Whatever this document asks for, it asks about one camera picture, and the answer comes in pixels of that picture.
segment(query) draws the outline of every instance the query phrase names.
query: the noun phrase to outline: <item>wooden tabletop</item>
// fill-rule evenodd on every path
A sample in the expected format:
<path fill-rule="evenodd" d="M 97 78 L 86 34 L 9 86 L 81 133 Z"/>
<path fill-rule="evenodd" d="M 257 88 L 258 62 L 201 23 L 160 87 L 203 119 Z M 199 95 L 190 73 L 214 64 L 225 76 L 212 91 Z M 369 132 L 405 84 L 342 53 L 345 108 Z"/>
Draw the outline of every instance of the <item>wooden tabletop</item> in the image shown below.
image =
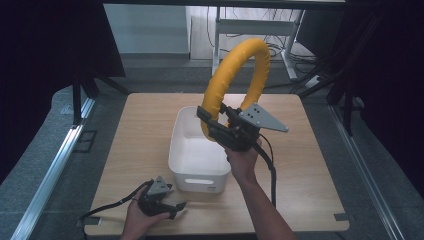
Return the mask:
<path fill-rule="evenodd" d="M 224 103 L 236 108 L 244 94 L 227 94 Z M 125 105 L 92 209 L 115 203 L 141 183 L 162 176 L 174 185 L 164 200 L 187 201 L 175 220 L 155 225 L 148 235 L 251 233 L 253 225 L 240 188 L 231 173 L 221 193 L 184 192 L 176 188 L 168 166 L 169 147 L 178 111 L 200 105 L 203 94 L 131 94 Z M 296 95 L 264 94 L 259 104 L 289 127 L 288 133 L 261 129 L 271 142 L 277 169 L 277 209 L 294 231 L 343 231 L 336 221 L 344 209 L 312 128 Z M 270 172 L 261 158 L 257 179 L 270 196 Z M 100 225 L 86 226 L 88 235 L 119 235 L 128 203 L 96 214 Z"/>

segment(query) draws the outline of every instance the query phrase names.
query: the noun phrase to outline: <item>white plastic bin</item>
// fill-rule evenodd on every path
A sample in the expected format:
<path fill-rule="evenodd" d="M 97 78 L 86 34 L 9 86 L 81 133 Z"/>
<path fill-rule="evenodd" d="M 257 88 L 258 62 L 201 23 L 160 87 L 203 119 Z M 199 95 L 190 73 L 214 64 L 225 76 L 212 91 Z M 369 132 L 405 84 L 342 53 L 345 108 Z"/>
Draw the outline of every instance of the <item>white plastic bin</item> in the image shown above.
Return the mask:
<path fill-rule="evenodd" d="M 183 191 L 218 193 L 231 170 L 224 149 L 205 138 L 196 116 L 197 107 L 180 109 L 172 132 L 169 168 Z M 220 122 L 227 118 L 220 115 Z"/>

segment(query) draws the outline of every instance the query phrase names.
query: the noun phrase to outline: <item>wall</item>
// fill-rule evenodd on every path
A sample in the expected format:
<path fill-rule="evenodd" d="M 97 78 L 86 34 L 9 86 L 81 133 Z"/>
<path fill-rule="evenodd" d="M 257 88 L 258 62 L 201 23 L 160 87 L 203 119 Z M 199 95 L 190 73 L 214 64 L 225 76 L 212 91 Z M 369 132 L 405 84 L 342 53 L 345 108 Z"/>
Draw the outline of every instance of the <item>wall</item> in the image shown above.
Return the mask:
<path fill-rule="evenodd" d="M 187 55 L 189 21 L 185 6 L 104 4 L 121 54 Z"/>

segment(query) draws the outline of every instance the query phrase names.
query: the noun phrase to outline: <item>black cable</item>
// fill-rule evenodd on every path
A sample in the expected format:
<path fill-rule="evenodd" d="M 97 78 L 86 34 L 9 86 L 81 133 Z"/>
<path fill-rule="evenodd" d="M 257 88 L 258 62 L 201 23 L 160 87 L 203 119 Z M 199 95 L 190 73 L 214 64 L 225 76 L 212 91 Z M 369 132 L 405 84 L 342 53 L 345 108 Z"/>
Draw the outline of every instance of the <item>black cable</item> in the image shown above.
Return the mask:
<path fill-rule="evenodd" d="M 274 151 L 272 151 L 271 143 L 268 141 L 268 139 L 264 135 L 259 133 L 259 136 L 261 136 L 268 143 L 269 150 L 271 151 L 271 161 L 272 161 L 272 164 L 274 164 Z"/>
<path fill-rule="evenodd" d="M 241 129 L 241 133 L 244 135 L 244 137 L 252 144 L 252 147 L 258 152 L 259 155 L 265 160 L 269 171 L 271 172 L 271 202 L 274 207 L 277 207 L 277 200 L 276 200 L 276 185 L 277 185 L 277 171 L 274 167 L 274 161 L 268 156 L 268 154 L 259 146 L 259 144 L 256 142 L 256 139 L 252 139 L 250 135 L 246 132 L 246 130 Z"/>
<path fill-rule="evenodd" d="M 144 183 L 143 183 L 143 184 L 141 184 L 141 185 L 140 185 L 137 189 L 135 189 L 133 192 L 131 192 L 128 196 L 124 197 L 123 199 L 119 200 L 119 201 L 118 201 L 118 202 L 116 202 L 116 203 L 112 203 L 112 204 L 108 204 L 108 205 L 104 205 L 104 206 L 98 207 L 98 208 L 93 209 L 93 210 L 91 210 L 90 212 L 88 212 L 88 213 L 86 213 L 86 214 L 84 214 L 84 215 L 80 216 L 80 217 L 77 219 L 77 224 L 76 224 L 76 225 L 79 225 L 78 223 L 80 223 L 80 224 L 81 224 L 81 226 L 82 226 L 82 231 L 83 231 L 83 234 L 84 234 L 84 239 L 87 239 L 87 234 L 85 233 L 85 230 L 84 230 L 84 220 L 85 220 L 87 217 L 89 217 L 89 216 L 91 216 L 91 215 L 93 215 L 93 214 L 96 214 L 96 213 L 98 213 L 98 212 L 101 212 L 101 211 L 107 210 L 107 209 L 111 209 L 111 208 L 118 207 L 118 206 L 120 206 L 120 205 L 122 205 L 122 204 L 124 204 L 124 203 L 128 202 L 129 200 L 131 200 L 131 199 L 132 199 L 132 198 L 133 198 L 133 197 L 137 194 L 137 192 L 138 192 L 141 188 L 143 188 L 144 186 L 146 186 L 146 185 L 150 184 L 152 181 L 153 181 L 153 180 L 150 180 L 150 181 L 146 181 L 146 182 L 144 182 Z"/>

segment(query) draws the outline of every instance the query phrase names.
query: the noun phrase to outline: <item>yellow foam ring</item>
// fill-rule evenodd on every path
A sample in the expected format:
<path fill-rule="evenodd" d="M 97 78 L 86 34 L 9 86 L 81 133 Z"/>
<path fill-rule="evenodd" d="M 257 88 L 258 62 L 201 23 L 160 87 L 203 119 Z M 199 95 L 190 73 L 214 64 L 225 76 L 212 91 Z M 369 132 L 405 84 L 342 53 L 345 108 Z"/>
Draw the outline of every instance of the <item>yellow foam ring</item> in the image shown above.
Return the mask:
<path fill-rule="evenodd" d="M 249 90 L 240 108 L 244 110 L 258 101 L 264 89 L 265 82 L 268 79 L 270 54 L 268 46 L 262 39 L 251 38 L 243 41 L 231 50 L 209 80 L 209 85 L 202 102 L 202 108 L 211 114 L 213 120 L 218 120 L 219 109 L 231 81 L 243 64 L 253 56 L 255 57 L 255 70 Z M 209 137 L 207 124 L 201 121 L 201 127 L 206 138 L 215 141 Z"/>

